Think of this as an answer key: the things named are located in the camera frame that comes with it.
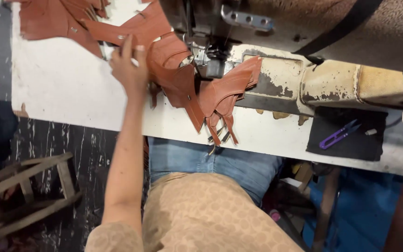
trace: white table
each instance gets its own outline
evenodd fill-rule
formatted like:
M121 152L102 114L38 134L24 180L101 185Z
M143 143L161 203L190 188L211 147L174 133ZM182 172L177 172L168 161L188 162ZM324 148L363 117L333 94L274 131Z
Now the white table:
M120 25L142 10L146 4L137 0L115 0L109 7L110 20ZM108 63L67 38L26 41L19 33L19 4L13 6L12 39L12 107L23 107L30 118L68 123L99 129L121 127L126 96L110 74ZM291 58L299 56L279 52ZM233 53L233 58L241 53ZM280 70L279 81L292 74ZM173 140L207 144L209 133L198 135L186 112L174 108L165 96L158 97L158 106L151 110L146 104L143 134ZM401 115L392 112L387 121ZM232 141L223 147L279 155L308 161L342 165L359 169L403 175L403 124L385 131L383 155L378 162L328 157L306 152L312 119L298 126L298 116L275 120L272 113L258 114L254 109L234 109L234 132L239 145Z

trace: floor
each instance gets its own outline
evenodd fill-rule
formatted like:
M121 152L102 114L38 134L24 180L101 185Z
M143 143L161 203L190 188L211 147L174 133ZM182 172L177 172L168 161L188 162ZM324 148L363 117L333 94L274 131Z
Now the floor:
M10 102L11 98L10 26L10 8L0 1L1 102ZM64 209L34 228L40 251L84 250L88 234L101 220L103 192L116 135L115 131L19 118L18 129L11 142L10 160L72 152L78 187L84 195L76 203L76 208ZM39 174L35 180L37 194L47 198L60 194L55 171Z

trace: industrial sewing machine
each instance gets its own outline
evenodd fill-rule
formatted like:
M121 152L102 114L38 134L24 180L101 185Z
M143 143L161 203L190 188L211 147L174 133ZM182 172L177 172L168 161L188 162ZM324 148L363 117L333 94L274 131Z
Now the industrial sewing machine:
M299 94L295 98L298 110L288 108L284 112L310 114L300 109L299 101L304 105L403 109L403 1L160 0L160 3L176 34L193 52L203 55L201 60L196 57L196 63L205 77L223 75L232 46L237 44L280 49L311 62L303 73L299 90L293 90ZM261 101L257 107L271 103L258 96Z

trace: beige patterned shirt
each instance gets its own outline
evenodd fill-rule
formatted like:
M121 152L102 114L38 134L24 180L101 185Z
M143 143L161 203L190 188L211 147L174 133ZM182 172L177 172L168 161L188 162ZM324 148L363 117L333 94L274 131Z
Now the beige patterned shirt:
M148 192L142 239L128 224L103 224L87 252L302 251L249 195L219 174L172 173Z

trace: blue jeans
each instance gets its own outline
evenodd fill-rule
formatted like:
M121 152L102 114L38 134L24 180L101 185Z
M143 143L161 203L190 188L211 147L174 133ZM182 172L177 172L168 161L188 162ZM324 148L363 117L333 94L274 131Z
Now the blue jeans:
M148 137L150 182L172 172L217 173L235 180L260 206L282 157L236 149Z

